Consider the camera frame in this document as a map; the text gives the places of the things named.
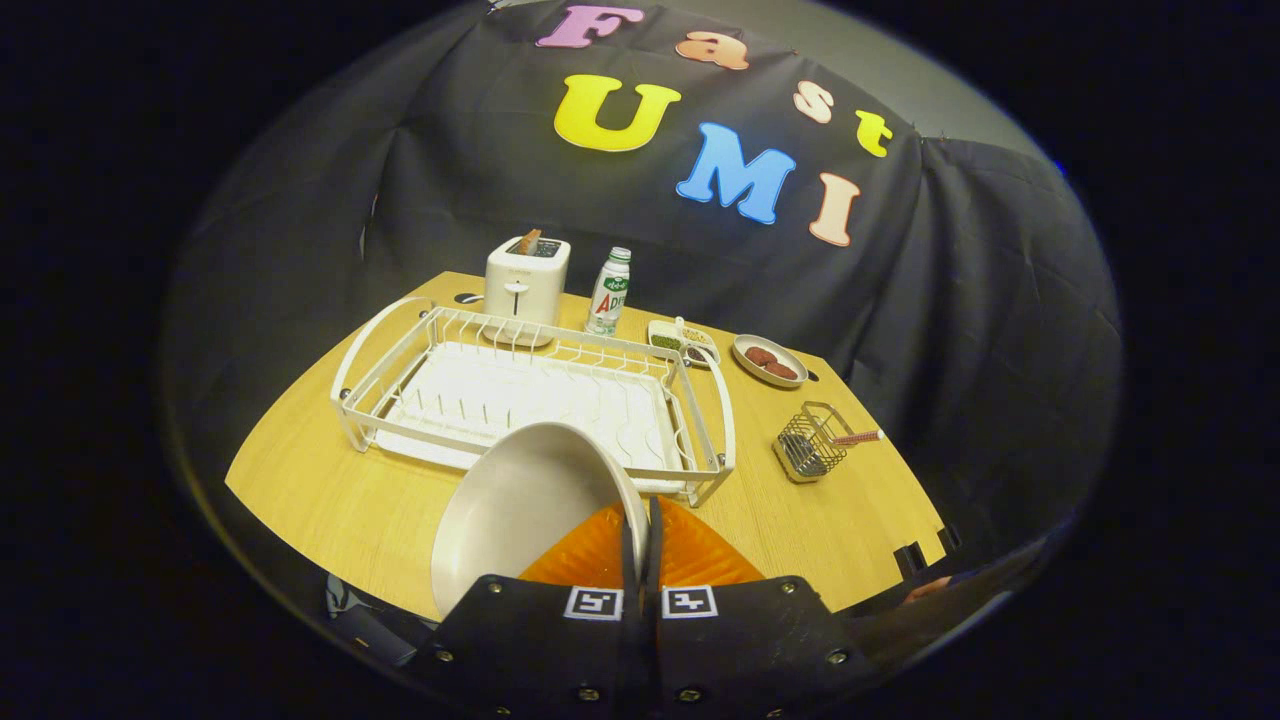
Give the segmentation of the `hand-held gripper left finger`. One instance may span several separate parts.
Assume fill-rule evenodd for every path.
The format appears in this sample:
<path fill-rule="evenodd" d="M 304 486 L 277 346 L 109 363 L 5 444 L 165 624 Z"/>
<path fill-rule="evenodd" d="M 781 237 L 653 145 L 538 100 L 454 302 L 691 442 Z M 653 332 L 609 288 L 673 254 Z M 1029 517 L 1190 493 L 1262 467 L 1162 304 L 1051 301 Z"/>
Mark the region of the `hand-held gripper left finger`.
<path fill-rule="evenodd" d="M 561 543 L 618 573 L 612 585 L 484 574 L 410 664 L 467 719 L 636 719 L 646 712 L 646 619 L 621 503 Z"/>

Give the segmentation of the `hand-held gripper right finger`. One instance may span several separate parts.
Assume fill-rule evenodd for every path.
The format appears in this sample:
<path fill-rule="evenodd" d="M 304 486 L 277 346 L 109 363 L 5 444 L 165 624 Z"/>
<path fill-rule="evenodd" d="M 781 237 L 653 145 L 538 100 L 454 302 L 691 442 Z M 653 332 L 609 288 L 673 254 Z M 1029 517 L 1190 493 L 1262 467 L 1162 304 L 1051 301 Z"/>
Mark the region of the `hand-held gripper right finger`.
<path fill-rule="evenodd" d="M 664 583 L 677 544 L 657 497 L 648 515 L 649 719 L 815 719 L 876 678 L 849 624 L 801 577 Z"/>

